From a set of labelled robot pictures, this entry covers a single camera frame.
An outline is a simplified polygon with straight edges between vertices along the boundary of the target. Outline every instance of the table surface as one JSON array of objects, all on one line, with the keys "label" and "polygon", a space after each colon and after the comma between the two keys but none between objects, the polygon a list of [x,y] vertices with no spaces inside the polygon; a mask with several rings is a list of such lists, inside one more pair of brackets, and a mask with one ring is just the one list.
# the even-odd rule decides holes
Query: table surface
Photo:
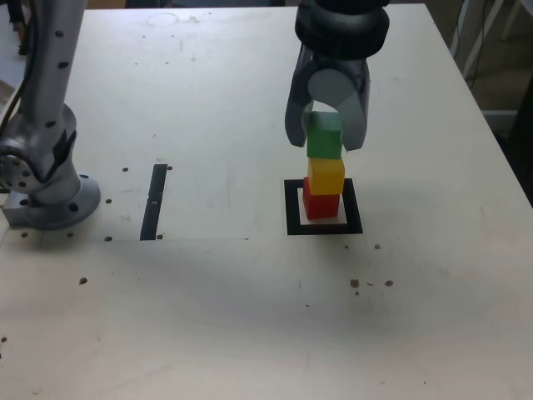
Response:
[{"label": "table surface", "polygon": [[533,212],[425,6],[386,10],[343,156],[364,234],[310,237],[283,199],[296,9],[86,12],[67,104],[102,203],[0,219],[2,400],[533,396]]}]

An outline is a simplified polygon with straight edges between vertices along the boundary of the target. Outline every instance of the black strip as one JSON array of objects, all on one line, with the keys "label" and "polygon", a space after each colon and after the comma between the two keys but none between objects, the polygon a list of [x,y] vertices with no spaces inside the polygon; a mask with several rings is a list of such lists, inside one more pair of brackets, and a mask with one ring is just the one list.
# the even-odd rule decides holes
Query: black strip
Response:
[{"label": "black strip", "polygon": [[357,207],[356,191],[351,179],[344,180],[342,201],[346,223],[324,225],[301,225],[298,189],[303,188],[303,179],[285,181],[285,212],[287,235],[350,235],[363,233],[361,216]]},{"label": "black strip", "polygon": [[163,200],[165,178],[167,177],[166,164],[154,164],[152,180],[148,190],[147,206],[144,209],[140,240],[156,240],[159,211]]}]

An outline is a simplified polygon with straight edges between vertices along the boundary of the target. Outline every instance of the black square marking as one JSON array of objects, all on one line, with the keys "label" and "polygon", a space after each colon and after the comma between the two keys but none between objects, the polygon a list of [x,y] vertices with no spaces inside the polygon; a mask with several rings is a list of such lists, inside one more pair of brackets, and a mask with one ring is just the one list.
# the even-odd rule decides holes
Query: black square marking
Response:
[{"label": "black square marking", "polygon": [[342,191],[346,223],[328,225],[301,225],[298,189],[303,188],[303,179],[287,179],[284,183],[287,235],[352,235],[363,233],[359,208],[357,207],[356,191],[351,179],[344,180],[344,189]]}]

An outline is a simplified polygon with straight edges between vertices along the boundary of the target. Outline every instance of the gray metal arm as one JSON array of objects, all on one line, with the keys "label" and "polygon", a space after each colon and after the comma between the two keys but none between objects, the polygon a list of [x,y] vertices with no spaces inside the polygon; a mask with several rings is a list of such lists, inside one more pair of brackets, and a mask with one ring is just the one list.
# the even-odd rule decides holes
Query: gray metal arm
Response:
[{"label": "gray metal arm", "polygon": [[85,7],[86,0],[32,1],[20,108],[0,132],[0,182],[12,189],[3,212],[12,226],[64,228],[100,202],[96,181],[72,163],[76,118],[64,104]]}]

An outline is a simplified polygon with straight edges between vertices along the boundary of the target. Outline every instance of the block tower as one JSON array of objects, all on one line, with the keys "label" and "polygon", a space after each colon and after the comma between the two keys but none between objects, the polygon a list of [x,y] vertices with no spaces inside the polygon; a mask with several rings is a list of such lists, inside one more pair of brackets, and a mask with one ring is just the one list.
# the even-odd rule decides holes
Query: block tower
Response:
[{"label": "block tower", "polygon": [[336,112],[313,111],[307,131],[307,177],[303,204],[307,219],[334,218],[344,187],[341,119]]}]

